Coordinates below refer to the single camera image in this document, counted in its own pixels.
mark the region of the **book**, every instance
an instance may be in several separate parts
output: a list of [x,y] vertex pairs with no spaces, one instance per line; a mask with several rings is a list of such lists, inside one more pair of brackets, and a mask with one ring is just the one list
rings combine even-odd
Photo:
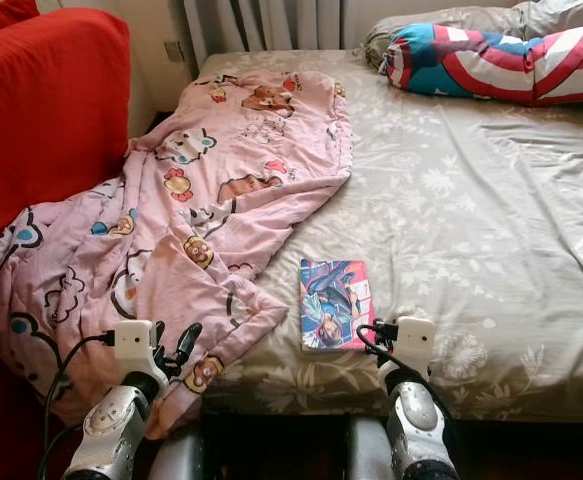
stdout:
[[[375,320],[364,262],[302,259],[300,319],[303,350],[364,350],[356,329]],[[375,333],[365,338],[373,343]]]

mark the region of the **bed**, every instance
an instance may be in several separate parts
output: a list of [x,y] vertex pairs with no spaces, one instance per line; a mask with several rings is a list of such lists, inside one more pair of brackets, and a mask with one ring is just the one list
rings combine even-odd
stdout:
[[582,422],[583,104],[406,93],[357,51],[221,54],[201,75],[252,70],[342,81],[354,172],[257,278],[289,313],[204,408],[385,414],[374,358],[300,349],[300,259],[360,259],[378,316],[436,323],[432,382],[458,418]]

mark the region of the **pink blanket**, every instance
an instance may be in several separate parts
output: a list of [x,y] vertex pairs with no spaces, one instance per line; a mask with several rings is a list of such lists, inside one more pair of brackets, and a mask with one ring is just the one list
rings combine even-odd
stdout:
[[[162,320],[172,351],[201,322],[147,435],[195,417],[213,378],[285,317],[250,280],[350,175],[343,92],[316,72],[202,78],[131,142],[118,178],[25,209],[0,238],[0,357],[42,396],[82,337]],[[92,342],[53,409],[79,421],[119,381],[113,349]]]

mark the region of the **red sofa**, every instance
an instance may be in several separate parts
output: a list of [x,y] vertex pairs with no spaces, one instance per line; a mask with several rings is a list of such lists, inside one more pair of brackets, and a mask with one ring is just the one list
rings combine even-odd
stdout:
[[[127,145],[124,22],[91,9],[35,13],[0,20],[0,232],[27,205],[116,176]],[[0,479],[35,478],[41,434],[33,389],[0,362]]]

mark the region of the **wall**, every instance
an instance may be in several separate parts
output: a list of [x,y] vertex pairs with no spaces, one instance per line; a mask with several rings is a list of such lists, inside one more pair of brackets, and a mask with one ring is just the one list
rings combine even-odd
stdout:
[[175,110],[191,79],[188,65],[169,60],[164,42],[180,41],[184,46],[182,1],[118,0],[118,5],[131,30],[131,41],[156,108]]
[[[63,0],[60,3],[64,7],[99,8],[125,19],[124,11],[120,8],[117,0]],[[135,49],[135,32],[129,30],[131,33],[131,97],[129,98],[128,129],[129,137],[138,137],[146,132],[151,125],[155,118],[157,105]]]

